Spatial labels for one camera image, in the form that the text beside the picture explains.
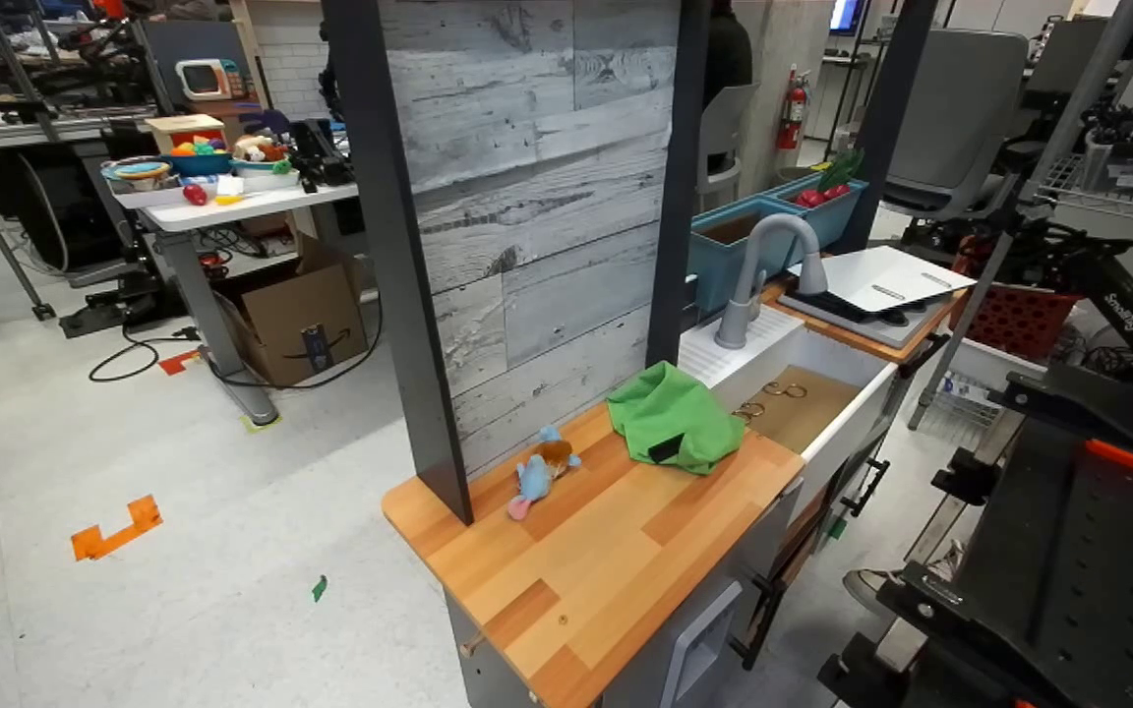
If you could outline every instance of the metal frame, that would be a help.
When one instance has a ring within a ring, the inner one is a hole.
[[[847,251],[871,248],[881,185],[888,176],[897,133],[905,129],[931,17],[937,0],[905,0],[891,24],[891,39],[860,122],[860,152],[867,152],[860,181],[871,181],[873,190],[867,190],[860,205],[850,218]]]
[[[657,237],[650,345],[644,345],[650,367],[680,357],[687,237],[693,237],[695,171],[699,171],[695,152],[699,152],[704,75],[709,75],[709,0],[680,0],[672,142],[669,142],[669,176],[662,192],[662,237]]]
[[[400,117],[375,0],[333,3],[333,50],[342,54],[342,97],[354,147],[354,176],[370,227],[370,258],[380,272],[387,333],[398,357],[400,411],[415,475],[472,523],[459,431],[439,357],[435,307],[421,256]]]
[[[873,20],[873,0],[860,0],[857,9],[857,32],[850,39],[850,63],[847,63],[847,80],[842,80],[842,95],[838,95],[838,108],[834,108],[834,122],[831,122],[831,133],[825,133],[825,152],[834,152],[834,142],[838,142],[838,129],[842,129],[842,117],[850,108],[857,108],[857,92],[867,92],[871,81],[857,75],[871,75],[873,67],[860,59],[860,43],[867,43],[867,29]]]
[[[1021,185],[1020,192],[1020,213],[1032,219],[1032,226],[1042,226],[1049,213],[1053,213],[1053,199],[1049,199],[1049,190],[1053,190],[1053,172],[1058,165],[1067,165],[1076,133],[1082,133],[1082,116],[1097,101],[1100,85],[1109,81],[1124,43],[1133,36],[1133,0],[1121,0],[1118,11],[1114,11],[1114,24],[1109,32],[1100,36],[1097,50],[1089,54],[1053,133],[1048,136],[1048,150],[1032,172],[1032,181]],[[949,379],[949,371],[956,367],[956,353],[960,353],[960,344],[969,337],[969,327],[974,321],[974,313],[982,312],[989,303],[989,293],[996,287],[998,281],[998,268],[1012,251],[1020,231],[1004,227],[996,248],[991,248],[991,258],[982,268],[982,275],[974,281],[973,287],[973,300],[962,307],[962,313],[956,319],[956,333],[945,352],[945,357],[937,361],[931,379],[924,382],[920,396],[916,396],[916,411],[912,411],[912,422],[910,429],[920,429],[940,382]]]

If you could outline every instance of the computer monitor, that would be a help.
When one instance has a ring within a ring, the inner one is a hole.
[[[831,36],[853,36],[867,0],[834,0]]]

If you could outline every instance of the wire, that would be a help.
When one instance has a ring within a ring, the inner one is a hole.
[[[94,384],[134,382],[134,379],[149,372],[149,371],[162,361],[162,352],[158,352],[162,344],[199,344],[198,327],[182,327],[182,329],[172,329],[169,337],[128,337],[128,329],[123,329],[123,337],[127,337],[128,345],[107,353],[107,357],[85,372],[85,382],[94,382]],[[147,353],[143,367],[123,371],[123,372],[107,372],[114,361],[128,357],[134,352]]]

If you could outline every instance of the table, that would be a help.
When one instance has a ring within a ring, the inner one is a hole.
[[[229,327],[224,307],[217,303],[207,275],[199,268],[199,227],[221,227],[221,226],[240,226],[240,219],[255,219],[255,218],[275,218],[275,213],[300,213],[300,210],[316,210],[316,205],[333,205],[333,199],[354,199],[358,185],[322,185],[317,192],[304,192],[304,190],[262,190],[253,192],[240,205],[143,205],[134,197],[119,197],[123,210],[143,213],[149,219],[153,237],[153,251],[172,268],[177,275],[177,293],[190,307],[190,313],[198,319],[198,329],[212,353],[212,371],[224,382],[224,391],[231,392],[231,400],[255,422],[255,424],[271,424],[280,422],[275,400],[269,396],[269,391],[261,384],[261,379],[253,372],[253,367],[242,361],[237,333]]]
[[[595,706],[787,490],[801,456],[746,431],[709,479],[628,462],[603,405],[564,429],[582,473],[511,523],[511,456],[476,475],[464,526],[421,479],[387,518],[548,708]]]

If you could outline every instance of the orange object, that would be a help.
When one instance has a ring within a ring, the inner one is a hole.
[[[969,337],[1028,361],[1049,361],[1063,345],[1075,303],[1075,296],[1042,287],[991,287],[982,312],[969,327]]]
[[[1121,446],[1109,446],[1109,442],[1097,442],[1097,437],[1093,437],[1093,442],[1082,446],[1082,456],[1089,456],[1089,462],[1097,462],[1097,466],[1109,466],[1109,467],[1133,475],[1133,449],[1121,449]]]
[[[177,357],[166,357],[162,371],[166,371],[169,379],[177,379],[177,372],[183,372],[183,367],[190,367],[198,353],[199,353],[199,352],[183,352],[183,353],[177,353]]]
[[[128,547],[134,539],[143,539],[147,530],[162,526],[162,508],[153,497],[143,497],[128,505],[128,526],[103,534],[98,526],[75,530],[72,534],[72,560],[75,563],[98,563],[123,547]]]

